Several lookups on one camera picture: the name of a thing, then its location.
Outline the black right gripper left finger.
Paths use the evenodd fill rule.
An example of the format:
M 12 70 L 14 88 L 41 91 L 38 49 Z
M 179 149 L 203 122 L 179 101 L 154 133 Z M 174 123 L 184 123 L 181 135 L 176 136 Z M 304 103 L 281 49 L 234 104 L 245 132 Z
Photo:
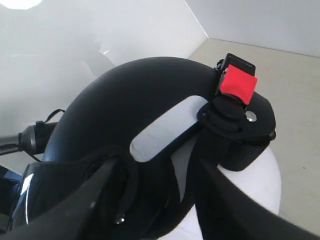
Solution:
M 3 240 L 113 240 L 119 202 L 116 158 L 29 164 Z

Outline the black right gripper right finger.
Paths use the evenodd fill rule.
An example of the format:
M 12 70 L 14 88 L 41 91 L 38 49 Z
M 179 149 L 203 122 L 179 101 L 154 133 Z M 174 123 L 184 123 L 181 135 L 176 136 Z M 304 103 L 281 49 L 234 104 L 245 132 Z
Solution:
M 195 208 L 205 240 L 318 240 L 248 197 L 208 160 L 195 167 Z

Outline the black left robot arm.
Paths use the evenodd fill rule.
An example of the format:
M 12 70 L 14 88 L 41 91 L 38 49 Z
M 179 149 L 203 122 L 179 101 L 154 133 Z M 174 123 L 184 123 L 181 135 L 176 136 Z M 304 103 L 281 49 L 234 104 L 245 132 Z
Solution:
M 14 135 L 0 137 L 0 155 L 8 155 L 17 152 L 25 152 L 36 162 L 41 162 L 36 155 L 43 154 L 49 139 L 57 125 L 50 120 L 58 113 L 64 113 L 64 109 L 56 109 L 49 114 L 45 121 L 36 121 L 29 125 L 23 132 Z

